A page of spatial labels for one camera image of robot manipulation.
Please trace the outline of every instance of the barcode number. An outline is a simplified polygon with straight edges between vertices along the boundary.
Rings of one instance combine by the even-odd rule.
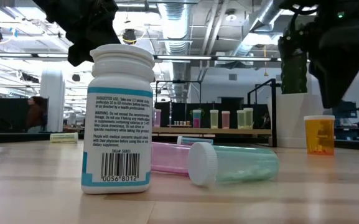
[[[136,181],[139,178],[140,153],[102,153],[102,181]]]

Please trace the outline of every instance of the table surface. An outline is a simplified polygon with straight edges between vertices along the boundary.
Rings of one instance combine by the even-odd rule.
[[[82,142],[0,144],[0,223],[359,223],[359,151],[307,156],[275,149],[278,177],[198,188],[184,176],[153,173],[141,194],[81,192]]]

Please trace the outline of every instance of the blue label stripe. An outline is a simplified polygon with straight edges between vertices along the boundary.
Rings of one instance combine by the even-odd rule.
[[[130,90],[124,88],[89,87],[88,93],[112,93],[122,95],[146,96],[153,98],[153,92],[145,90]]]
[[[142,186],[150,183],[150,172],[146,173],[144,181],[137,182],[92,182],[92,174],[86,173],[86,163],[88,162],[88,153],[84,152],[82,159],[82,176],[81,185],[87,187],[127,187],[127,186]]]

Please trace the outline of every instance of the pill bottle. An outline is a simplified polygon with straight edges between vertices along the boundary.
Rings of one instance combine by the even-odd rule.
[[[153,56],[108,44],[90,52],[82,190],[86,194],[145,191],[150,184]]]

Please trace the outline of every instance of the person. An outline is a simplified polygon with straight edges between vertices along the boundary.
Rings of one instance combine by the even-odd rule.
[[[40,96],[32,96],[27,102],[30,105],[26,120],[27,133],[39,133],[44,125],[44,110],[42,109],[44,99]]]

